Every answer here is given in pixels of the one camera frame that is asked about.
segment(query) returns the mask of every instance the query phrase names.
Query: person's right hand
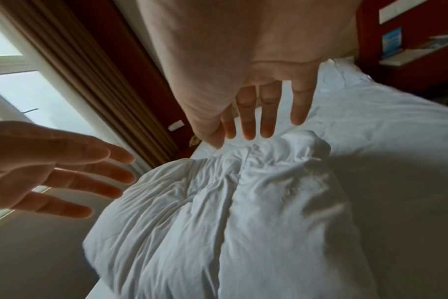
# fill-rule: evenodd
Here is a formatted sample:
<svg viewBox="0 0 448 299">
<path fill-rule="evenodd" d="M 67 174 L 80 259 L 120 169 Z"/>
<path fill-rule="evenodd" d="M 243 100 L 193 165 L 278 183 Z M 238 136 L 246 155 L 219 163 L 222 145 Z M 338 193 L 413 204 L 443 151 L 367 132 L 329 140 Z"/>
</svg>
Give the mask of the person's right hand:
<svg viewBox="0 0 448 299">
<path fill-rule="evenodd" d="M 140 0 L 142 15 L 170 87 L 195 134 L 215 148 L 236 130 L 236 100 L 245 139 L 271 137 L 291 80 L 291 122 L 308 115 L 318 67 L 361 0 Z"/>
<path fill-rule="evenodd" d="M 0 122 L 0 209 L 87 218 L 89 207 L 37 193 L 37 186 L 70 189 L 117 199 L 122 190 L 84 173 L 131 184 L 135 176 L 106 159 L 132 163 L 126 150 L 95 137 L 29 123 Z"/>
</svg>

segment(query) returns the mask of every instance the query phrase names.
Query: mattress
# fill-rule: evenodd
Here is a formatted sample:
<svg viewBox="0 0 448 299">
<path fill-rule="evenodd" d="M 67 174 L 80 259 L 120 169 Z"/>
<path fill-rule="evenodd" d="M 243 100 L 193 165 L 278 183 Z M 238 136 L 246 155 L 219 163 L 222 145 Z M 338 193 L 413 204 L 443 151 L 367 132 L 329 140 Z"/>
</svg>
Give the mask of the mattress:
<svg viewBox="0 0 448 299">
<path fill-rule="evenodd" d="M 347 60 L 324 63 L 308 120 L 289 122 L 284 83 L 275 135 L 311 130 L 331 145 L 329 165 L 349 198 L 384 299 L 448 298 L 448 108 L 374 83 Z M 257 123 L 260 119 L 257 109 Z M 259 142 L 239 134 L 216 151 Z M 111 292 L 105 285 L 95 292 Z M 92 292 L 88 299 L 105 298 Z"/>
</svg>

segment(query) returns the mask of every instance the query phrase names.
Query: curtain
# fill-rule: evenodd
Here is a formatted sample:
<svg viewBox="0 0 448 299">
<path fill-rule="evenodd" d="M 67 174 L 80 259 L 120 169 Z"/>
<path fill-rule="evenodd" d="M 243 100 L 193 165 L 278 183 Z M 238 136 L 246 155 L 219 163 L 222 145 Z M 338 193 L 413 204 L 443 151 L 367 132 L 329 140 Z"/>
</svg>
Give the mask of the curtain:
<svg viewBox="0 0 448 299">
<path fill-rule="evenodd" d="M 62 0 L 0 0 L 0 11 L 151 167 L 178 146 Z"/>
</svg>

